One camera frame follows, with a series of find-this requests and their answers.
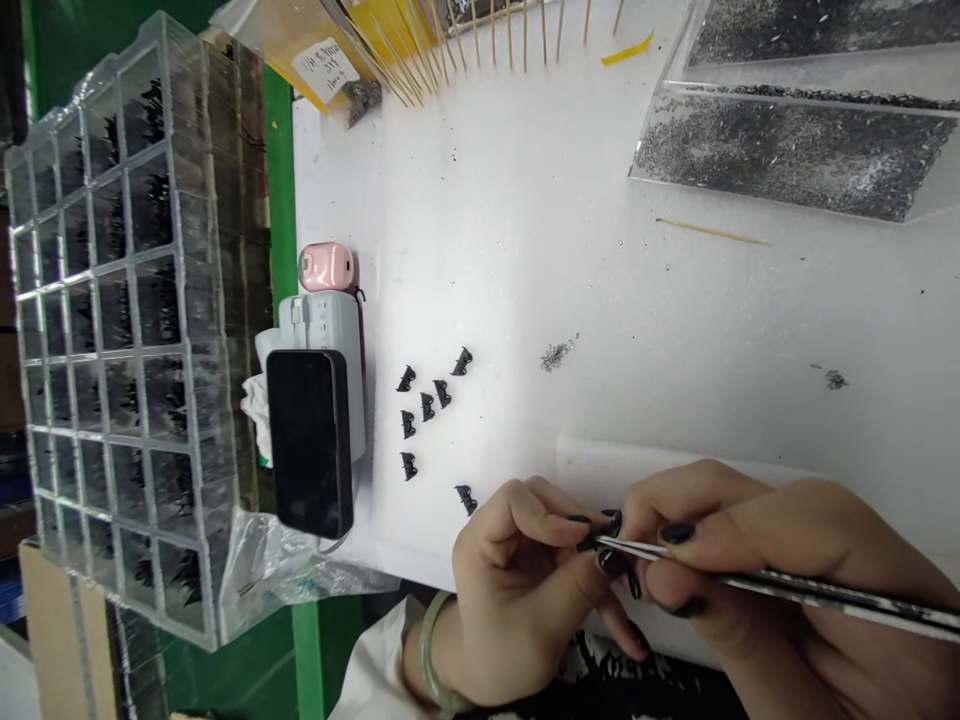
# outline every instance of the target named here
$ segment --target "plastic bag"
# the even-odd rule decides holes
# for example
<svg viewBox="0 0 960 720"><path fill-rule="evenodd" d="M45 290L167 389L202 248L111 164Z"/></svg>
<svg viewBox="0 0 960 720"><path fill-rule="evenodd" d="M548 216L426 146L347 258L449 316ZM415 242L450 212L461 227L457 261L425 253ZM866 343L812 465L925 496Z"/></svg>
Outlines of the plastic bag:
<svg viewBox="0 0 960 720"><path fill-rule="evenodd" d="M349 27L344 17L339 22ZM381 102L380 82L354 40L317 0L233 0L210 24L257 53L347 128Z"/></svg>
<svg viewBox="0 0 960 720"><path fill-rule="evenodd" d="M236 637L284 605L340 595L393 592L400 580L323 555L331 541L283 525L276 515L233 511L220 590L225 637Z"/></svg>

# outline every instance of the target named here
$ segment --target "pink earbuds case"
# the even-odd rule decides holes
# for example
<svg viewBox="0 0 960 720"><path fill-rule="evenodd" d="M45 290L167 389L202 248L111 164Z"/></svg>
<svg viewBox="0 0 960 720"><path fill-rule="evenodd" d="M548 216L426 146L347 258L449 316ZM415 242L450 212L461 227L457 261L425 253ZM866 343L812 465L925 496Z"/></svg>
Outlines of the pink earbuds case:
<svg viewBox="0 0 960 720"><path fill-rule="evenodd" d="M353 253L340 243L307 245L300 253L297 270L307 292L350 290L356 284Z"/></svg>

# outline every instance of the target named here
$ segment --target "tweezers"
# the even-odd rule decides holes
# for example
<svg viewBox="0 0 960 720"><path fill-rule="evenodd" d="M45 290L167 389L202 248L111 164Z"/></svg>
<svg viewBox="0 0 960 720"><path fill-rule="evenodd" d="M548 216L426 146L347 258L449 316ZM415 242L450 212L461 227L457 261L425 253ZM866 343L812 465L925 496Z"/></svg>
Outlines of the tweezers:
<svg viewBox="0 0 960 720"><path fill-rule="evenodd" d="M656 562L668 555L665 547L617 540L604 535L593 538L600 545ZM960 615L832 585L821 580L776 570L751 573L710 573L719 583L790 602L839 610L845 615L870 620L917 635L960 643Z"/></svg>

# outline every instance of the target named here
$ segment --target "white sleeve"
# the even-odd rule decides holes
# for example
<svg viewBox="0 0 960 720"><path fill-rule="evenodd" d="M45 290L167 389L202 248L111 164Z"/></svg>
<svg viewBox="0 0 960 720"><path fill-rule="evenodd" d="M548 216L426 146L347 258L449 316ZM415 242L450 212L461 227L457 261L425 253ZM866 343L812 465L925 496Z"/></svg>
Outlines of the white sleeve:
<svg viewBox="0 0 960 720"><path fill-rule="evenodd" d="M353 648L340 700L329 720L434 720L449 713L424 709L403 684L400 663L407 630L424 616L423 606L406 599L367 630Z"/></svg>

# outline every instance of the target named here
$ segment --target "hand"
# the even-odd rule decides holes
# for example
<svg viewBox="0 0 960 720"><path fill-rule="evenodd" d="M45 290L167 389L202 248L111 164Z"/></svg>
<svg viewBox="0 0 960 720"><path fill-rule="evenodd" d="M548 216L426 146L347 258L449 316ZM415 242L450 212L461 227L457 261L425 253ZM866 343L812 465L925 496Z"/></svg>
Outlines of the hand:
<svg viewBox="0 0 960 720"><path fill-rule="evenodd" d="M950 581L853 493L815 479L774 490L703 461L635 485L623 513L622 538L659 536L673 558L641 563L644 597L689 618L750 717L960 717L960 645L697 572L772 568L960 609Z"/></svg>
<svg viewBox="0 0 960 720"><path fill-rule="evenodd" d="M609 523L543 478L503 485L474 513L453 548L457 602L441 612L431 647L440 681L483 706L533 695L550 683L594 608L625 652L645 658L645 641L638 641L610 591L616 573L601 570L597 553L574 550L591 527L600 531ZM413 663L418 641L419 631L411 631L404 678L428 700Z"/></svg>

